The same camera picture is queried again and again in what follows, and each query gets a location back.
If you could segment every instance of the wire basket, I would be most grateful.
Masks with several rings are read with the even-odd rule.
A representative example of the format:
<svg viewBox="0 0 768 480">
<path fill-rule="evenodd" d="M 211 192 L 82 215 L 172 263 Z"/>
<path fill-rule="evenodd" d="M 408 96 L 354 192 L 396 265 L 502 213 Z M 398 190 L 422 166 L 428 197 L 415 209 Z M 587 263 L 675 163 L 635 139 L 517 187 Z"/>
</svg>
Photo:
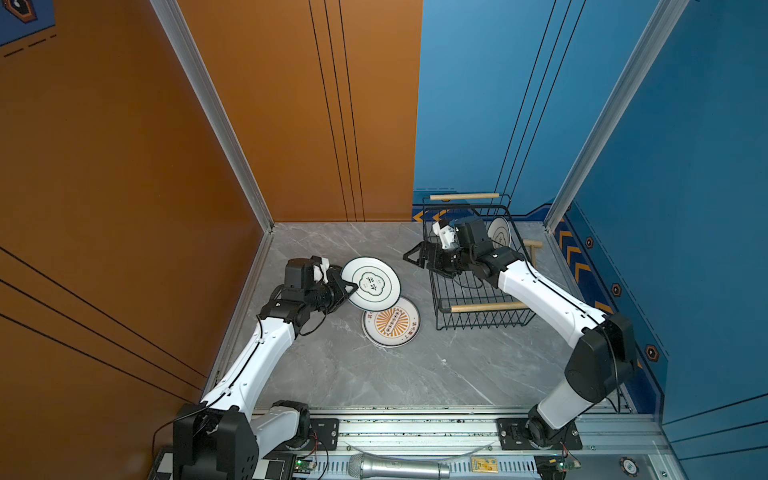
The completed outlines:
<svg viewBox="0 0 768 480">
<path fill-rule="evenodd" d="M 422 215 L 424 241 L 440 244 L 440 239 L 432 232 L 432 225 L 437 219 L 455 220 L 475 215 L 485 221 L 485 227 L 497 217 L 504 217 L 511 226 L 510 247 L 525 255 L 530 261 L 528 251 L 523 245 L 523 239 L 512 221 L 509 209 L 504 205 L 470 204 L 459 201 L 441 201 L 439 204 L 428 204 L 424 198 L 424 214 Z M 432 286 L 432 302 L 435 306 L 435 326 L 443 329 L 473 329 L 482 327 L 526 326 L 534 317 L 529 308 L 515 310 L 492 310 L 483 312 L 452 312 L 457 306 L 482 305 L 485 303 L 515 303 L 517 300 L 477 278 L 472 272 L 464 272 L 453 279 L 429 271 L 429 282 Z"/>
</svg>

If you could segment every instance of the plate with orange sunburst pattern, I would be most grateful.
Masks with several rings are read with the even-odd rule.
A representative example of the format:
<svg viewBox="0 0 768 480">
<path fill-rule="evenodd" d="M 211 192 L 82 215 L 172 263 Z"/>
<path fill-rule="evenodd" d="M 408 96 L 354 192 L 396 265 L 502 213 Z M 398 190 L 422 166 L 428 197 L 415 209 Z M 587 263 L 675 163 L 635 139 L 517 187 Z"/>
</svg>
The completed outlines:
<svg viewBox="0 0 768 480">
<path fill-rule="evenodd" d="M 362 331 L 378 346 L 394 348 L 405 345 L 421 326 L 419 310 L 410 300 L 400 297 L 395 306 L 383 312 L 365 312 Z"/>
</svg>

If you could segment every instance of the orange wall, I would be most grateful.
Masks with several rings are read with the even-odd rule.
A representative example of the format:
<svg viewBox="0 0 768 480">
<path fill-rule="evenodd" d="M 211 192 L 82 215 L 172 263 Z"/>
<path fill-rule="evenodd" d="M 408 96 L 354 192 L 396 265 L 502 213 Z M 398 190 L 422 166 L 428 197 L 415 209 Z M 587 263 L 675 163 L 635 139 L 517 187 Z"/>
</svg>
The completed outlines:
<svg viewBox="0 0 768 480">
<path fill-rule="evenodd" d="M 410 219 L 421 0 L 180 5 L 275 221 Z"/>
<path fill-rule="evenodd" d="M 149 2 L 55 15 L 47 41 L 0 57 L 0 464 L 146 478 L 152 432 L 200 398 L 262 232 Z"/>
</svg>

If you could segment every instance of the blue wall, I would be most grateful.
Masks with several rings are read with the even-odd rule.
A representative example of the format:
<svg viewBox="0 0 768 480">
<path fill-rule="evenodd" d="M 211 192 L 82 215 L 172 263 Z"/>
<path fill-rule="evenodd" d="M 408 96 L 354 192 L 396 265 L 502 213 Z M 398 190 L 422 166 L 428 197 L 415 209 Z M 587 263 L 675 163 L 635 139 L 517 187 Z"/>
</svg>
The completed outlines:
<svg viewBox="0 0 768 480">
<path fill-rule="evenodd" d="M 511 212 L 526 214 L 551 201 L 656 4 L 425 0 L 414 189 L 501 192 L 510 179 L 506 191 L 511 193 L 525 161 Z M 539 45 L 541 54 L 521 111 Z"/>
<path fill-rule="evenodd" d="M 667 357 L 664 428 L 696 479 L 768 458 L 766 18 L 690 2 L 576 197 Z"/>
</svg>

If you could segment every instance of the orange sunburst design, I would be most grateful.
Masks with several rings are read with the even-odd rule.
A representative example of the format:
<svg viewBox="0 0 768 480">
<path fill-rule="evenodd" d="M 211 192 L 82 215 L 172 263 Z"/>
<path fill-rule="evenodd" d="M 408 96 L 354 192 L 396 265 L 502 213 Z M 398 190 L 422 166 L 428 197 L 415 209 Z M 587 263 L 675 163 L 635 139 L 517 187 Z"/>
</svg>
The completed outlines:
<svg viewBox="0 0 768 480">
<path fill-rule="evenodd" d="M 410 319 L 405 310 L 393 307 L 376 315 L 376 330 L 384 336 L 395 338 L 408 330 Z"/>
</svg>

